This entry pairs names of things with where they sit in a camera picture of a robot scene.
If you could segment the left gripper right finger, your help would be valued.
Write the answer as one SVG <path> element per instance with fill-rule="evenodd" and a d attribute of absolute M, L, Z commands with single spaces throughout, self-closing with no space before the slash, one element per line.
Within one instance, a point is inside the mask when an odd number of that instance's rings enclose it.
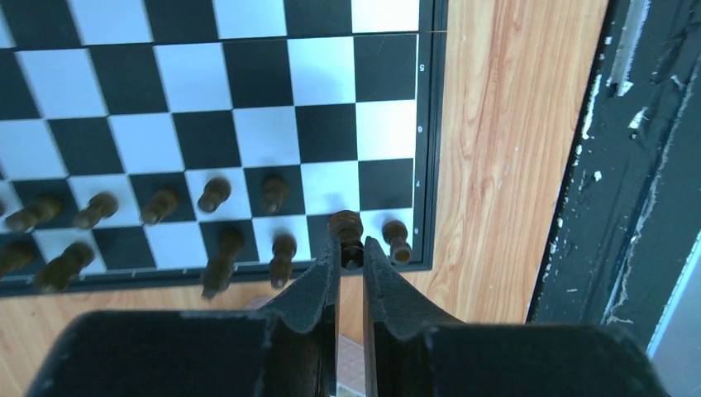
<path fill-rule="evenodd" d="M 466 323 L 364 249 L 365 392 L 369 396 L 663 396 L 624 331 L 573 324 Z"/>

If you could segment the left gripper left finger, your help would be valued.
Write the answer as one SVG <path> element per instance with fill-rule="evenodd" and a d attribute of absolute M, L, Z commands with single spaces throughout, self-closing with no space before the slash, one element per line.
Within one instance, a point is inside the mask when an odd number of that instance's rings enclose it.
<path fill-rule="evenodd" d="M 331 396 L 341 244 L 256 310 L 102 310 L 59 335 L 30 396 Z"/>

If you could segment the tall dark brown chess piece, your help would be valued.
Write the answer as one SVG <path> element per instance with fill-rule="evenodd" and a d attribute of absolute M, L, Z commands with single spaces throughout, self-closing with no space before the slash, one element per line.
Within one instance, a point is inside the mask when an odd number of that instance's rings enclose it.
<path fill-rule="evenodd" d="M 90 245 L 74 242 L 35 275 L 33 285 L 44 293 L 63 291 L 94 259 L 95 252 Z"/>

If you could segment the folding chess board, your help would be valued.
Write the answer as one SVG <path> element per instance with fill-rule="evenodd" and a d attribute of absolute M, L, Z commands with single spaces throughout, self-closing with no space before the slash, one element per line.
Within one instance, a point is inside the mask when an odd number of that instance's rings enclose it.
<path fill-rule="evenodd" d="M 1 4 L 1 250 L 36 258 L 1 277 L 2 296 L 74 242 L 94 261 L 69 292 L 195 285 L 220 233 L 246 239 L 233 282 L 265 280 L 274 238 L 315 260 L 333 213 L 381 238 L 408 230 L 404 271 L 430 270 L 447 36 L 445 1 L 4 1 Z M 261 207 L 266 178 L 289 185 Z M 231 195 L 197 205 L 222 177 Z M 161 188 L 178 208 L 146 225 Z M 89 230 L 74 216 L 108 191 L 119 209 Z M 4 220 L 42 194 L 55 219 L 28 232 Z"/>

